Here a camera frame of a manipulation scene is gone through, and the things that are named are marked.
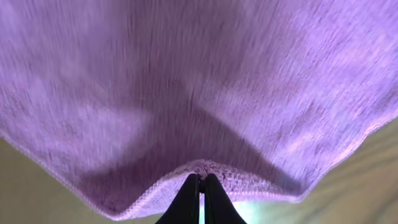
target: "purple towel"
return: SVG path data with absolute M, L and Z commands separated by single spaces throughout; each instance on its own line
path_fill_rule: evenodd
M 396 0 L 0 0 L 0 135 L 114 220 L 189 173 L 299 202 L 398 115 Z

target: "purple cloth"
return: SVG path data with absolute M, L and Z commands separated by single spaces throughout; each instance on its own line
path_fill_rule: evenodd
M 114 220 L 189 173 L 299 202 L 398 115 L 398 1 L 0 0 L 0 135 Z

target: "brown surface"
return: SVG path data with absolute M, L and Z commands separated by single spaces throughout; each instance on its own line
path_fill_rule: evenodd
M 398 119 L 297 205 L 246 203 L 252 223 L 398 223 Z M 154 223 L 155 215 L 123 223 Z M 112 223 L 0 140 L 0 223 Z

